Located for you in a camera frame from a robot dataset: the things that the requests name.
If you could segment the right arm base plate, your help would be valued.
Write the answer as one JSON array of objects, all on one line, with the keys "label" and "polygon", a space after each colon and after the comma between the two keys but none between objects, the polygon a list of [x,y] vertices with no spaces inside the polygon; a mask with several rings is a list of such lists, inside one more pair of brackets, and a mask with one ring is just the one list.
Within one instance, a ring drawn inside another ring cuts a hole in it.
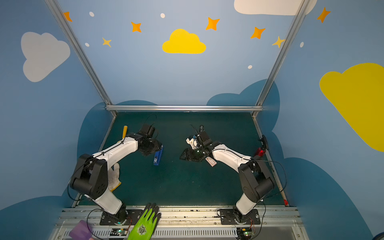
[{"label": "right arm base plate", "polygon": [[253,209],[248,214],[242,215],[235,209],[218,209],[217,215],[222,225],[260,225],[261,217],[258,210]]}]

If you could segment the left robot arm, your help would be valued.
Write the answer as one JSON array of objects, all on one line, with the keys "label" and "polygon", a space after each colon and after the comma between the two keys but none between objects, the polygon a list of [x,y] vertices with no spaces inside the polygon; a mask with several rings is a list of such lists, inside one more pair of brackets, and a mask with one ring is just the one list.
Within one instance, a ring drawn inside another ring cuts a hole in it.
[{"label": "left robot arm", "polygon": [[128,219],[126,205],[109,189],[111,169],[131,153],[140,151],[143,156],[161,150],[162,143],[154,138],[156,128],[143,124],[138,133],[127,134],[116,144],[93,155],[83,154],[77,160],[69,187],[91,199],[102,209],[101,225],[122,226]]}]

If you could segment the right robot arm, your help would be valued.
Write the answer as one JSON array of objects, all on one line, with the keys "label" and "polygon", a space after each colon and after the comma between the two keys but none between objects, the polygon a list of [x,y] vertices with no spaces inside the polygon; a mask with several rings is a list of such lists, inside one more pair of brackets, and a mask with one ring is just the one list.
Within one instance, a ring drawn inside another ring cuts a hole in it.
[{"label": "right robot arm", "polygon": [[269,150],[265,136],[259,139],[262,146],[256,154],[240,154],[219,141],[212,141],[205,131],[186,139],[187,147],[180,156],[181,160],[201,162],[203,160],[213,167],[222,162],[239,174],[243,195],[234,205],[234,218],[239,224],[245,224],[256,206],[275,187],[276,181],[262,157]]}]

